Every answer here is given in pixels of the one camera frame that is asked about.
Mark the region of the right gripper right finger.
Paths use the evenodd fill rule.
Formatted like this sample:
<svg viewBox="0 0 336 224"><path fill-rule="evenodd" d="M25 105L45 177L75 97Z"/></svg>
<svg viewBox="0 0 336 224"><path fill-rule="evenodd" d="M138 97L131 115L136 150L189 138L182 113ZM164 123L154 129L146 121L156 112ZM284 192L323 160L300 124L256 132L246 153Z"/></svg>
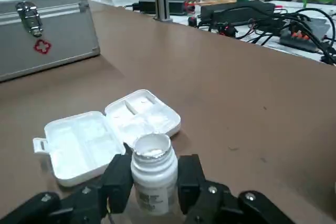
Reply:
<svg viewBox="0 0 336 224"><path fill-rule="evenodd" d="M207 180L197 154L178 159L177 192L184 223L293 223L264 194L245 190L236 197Z"/></svg>

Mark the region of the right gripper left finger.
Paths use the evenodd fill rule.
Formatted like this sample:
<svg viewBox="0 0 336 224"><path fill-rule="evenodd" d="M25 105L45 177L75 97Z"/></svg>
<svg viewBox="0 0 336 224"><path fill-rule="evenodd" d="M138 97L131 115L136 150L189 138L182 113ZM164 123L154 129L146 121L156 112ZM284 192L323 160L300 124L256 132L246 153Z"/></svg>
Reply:
<svg viewBox="0 0 336 224"><path fill-rule="evenodd" d="M1 223L101 223L124 212L131 189L131 155L117 154L97 183L61 199L45 191L34 195L1 219Z"/></svg>

